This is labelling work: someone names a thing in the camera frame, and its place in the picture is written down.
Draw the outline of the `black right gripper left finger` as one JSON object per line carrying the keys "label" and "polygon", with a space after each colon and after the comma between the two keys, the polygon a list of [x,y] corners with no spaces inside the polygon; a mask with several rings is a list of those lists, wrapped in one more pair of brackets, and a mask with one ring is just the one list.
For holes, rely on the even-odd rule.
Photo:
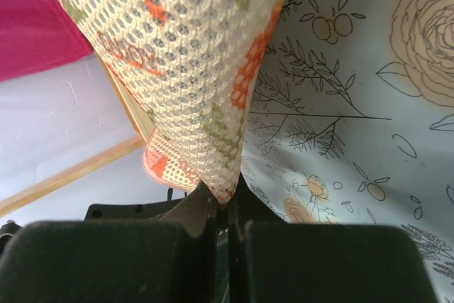
{"label": "black right gripper left finger", "polygon": [[1,256],[1,301],[212,302],[216,209],[200,185],[159,219],[29,224]]}

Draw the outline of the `magenta red towel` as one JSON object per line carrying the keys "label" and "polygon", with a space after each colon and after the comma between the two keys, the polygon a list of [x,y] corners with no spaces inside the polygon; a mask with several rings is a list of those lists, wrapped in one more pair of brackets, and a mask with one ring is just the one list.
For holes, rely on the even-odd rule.
{"label": "magenta red towel", "polygon": [[92,54],[58,0],[1,0],[1,81]]}

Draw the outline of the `peach floral mesh laundry bag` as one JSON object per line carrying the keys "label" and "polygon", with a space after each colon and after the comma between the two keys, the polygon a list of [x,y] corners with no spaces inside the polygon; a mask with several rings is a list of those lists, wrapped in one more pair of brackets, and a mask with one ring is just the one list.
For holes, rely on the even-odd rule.
{"label": "peach floral mesh laundry bag", "polygon": [[58,0],[152,121],[154,180],[221,203],[238,185],[255,80],[285,0]]}

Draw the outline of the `wooden clothes rack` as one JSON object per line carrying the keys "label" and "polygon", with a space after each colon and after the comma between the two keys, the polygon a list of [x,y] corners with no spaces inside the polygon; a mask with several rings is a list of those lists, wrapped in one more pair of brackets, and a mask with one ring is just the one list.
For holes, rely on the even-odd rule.
{"label": "wooden clothes rack", "polygon": [[148,120],[90,55],[1,83],[1,214],[145,144]]}

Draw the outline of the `floral patterned table mat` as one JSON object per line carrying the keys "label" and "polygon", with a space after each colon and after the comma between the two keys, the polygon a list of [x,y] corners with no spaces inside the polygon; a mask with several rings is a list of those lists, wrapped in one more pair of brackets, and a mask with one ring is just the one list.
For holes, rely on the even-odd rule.
{"label": "floral patterned table mat", "polygon": [[453,301],[453,0],[285,0],[242,173],[281,219],[380,224]]}

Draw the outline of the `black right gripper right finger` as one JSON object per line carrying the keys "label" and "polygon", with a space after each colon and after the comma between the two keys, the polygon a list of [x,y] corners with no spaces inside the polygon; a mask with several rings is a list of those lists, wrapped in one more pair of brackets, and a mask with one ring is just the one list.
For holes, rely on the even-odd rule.
{"label": "black right gripper right finger", "polygon": [[232,302],[435,302],[409,235],[391,226],[288,224],[244,179],[228,203]]}

